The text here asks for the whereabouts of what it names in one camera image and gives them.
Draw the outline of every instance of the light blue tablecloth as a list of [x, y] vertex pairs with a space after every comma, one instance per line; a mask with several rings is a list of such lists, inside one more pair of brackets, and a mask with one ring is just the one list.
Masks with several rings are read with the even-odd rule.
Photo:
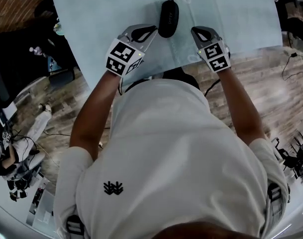
[[[166, 0], [54, 0], [65, 36], [91, 88], [105, 72], [105, 54], [112, 40], [128, 26], [159, 25], [161, 4]], [[274, 0], [175, 0], [180, 19], [170, 39], [157, 36], [145, 62], [126, 82], [184, 66], [200, 59], [190, 30], [214, 28], [231, 53], [250, 52], [282, 45]]]

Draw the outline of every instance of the wooden floor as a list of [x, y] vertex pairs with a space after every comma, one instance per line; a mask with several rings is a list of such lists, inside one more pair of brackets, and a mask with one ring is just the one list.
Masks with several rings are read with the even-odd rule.
[[[251, 97], [263, 119], [264, 128], [270, 139], [279, 137], [281, 143], [289, 143], [303, 119], [303, 74], [293, 76], [287, 81], [282, 79], [282, 70], [290, 54], [290, 48], [268, 48], [260, 50], [250, 58], [232, 59], [232, 68]], [[200, 88], [205, 92], [217, 79], [207, 66], [199, 62], [184, 68], [193, 75]], [[291, 58], [284, 77], [303, 72], [303, 59]], [[52, 106], [53, 117], [47, 125], [46, 133], [70, 134], [73, 122], [90, 90], [79, 70], [76, 80], [62, 89], [51, 89], [48, 79], [44, 79], [30, 90], [31, 95], [18, 105], [16, 129], [27, 130], [38, 114], [39, 103]], [[211, 112], [232, 127], [232, 122], [221, 84], [215, 86], [207, 96]], [[109, 129], [106, 129], [102, 142], [108, 142]], [[42, 134], [37, 143], [48, 153], [42, 172], [53, 183], [55, 191], [60, 155], [68, 147], [69, 137], [47, 136]]]

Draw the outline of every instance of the white t-shirt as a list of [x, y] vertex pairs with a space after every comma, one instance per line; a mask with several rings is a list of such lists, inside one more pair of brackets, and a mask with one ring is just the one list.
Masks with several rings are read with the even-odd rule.
[[[248, 147], [210, 113], [201, 91], [175, 80], [141, 83], [119, 97], [98, 159], [72, 147], [60, 164], [56, 225], [61, 231], [76, 207], [94, 239], [149, 239], [191, 221], [259, 236], [268, 179], [286, 190], [266, 140]], [[109, 195], [108, 182], [123, 191]]]

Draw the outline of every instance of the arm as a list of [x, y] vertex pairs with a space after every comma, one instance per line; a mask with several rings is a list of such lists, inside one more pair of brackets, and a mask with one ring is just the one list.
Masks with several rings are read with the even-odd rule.
[[8, 144], [9, 152], [10, 152], [10, 157], [2, 161], [2, 166], [4, 169], [8, 169], [11, 165], [15, 163], [15, 155], [14, 155], [14, 150], [13, 146], [11, 143]]
[[97, 159], [98, 147], [120, 77], [106, 71], [78, 114], [72, 129], [70, 147], [84, 148]]
[[247, 145], [255, 139], [265, 138], [260, 115], [235, 74], [230, 68], [217, 74], [222, 83], [237, 136]]

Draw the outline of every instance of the black logo on shirt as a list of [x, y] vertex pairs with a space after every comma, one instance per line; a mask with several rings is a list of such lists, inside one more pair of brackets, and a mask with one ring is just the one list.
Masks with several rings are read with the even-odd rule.
[[116, 184], [110, 183], [110, 181], [108, 181], [108, 183], [104, 183], [103, 185], [103, 188], [105, 189], [104, 191], [108, 195], [111, 195], [112, 193], [120, 195], [120, 193], [123, 192], [122, 183], [118, 183], [117, 181]]

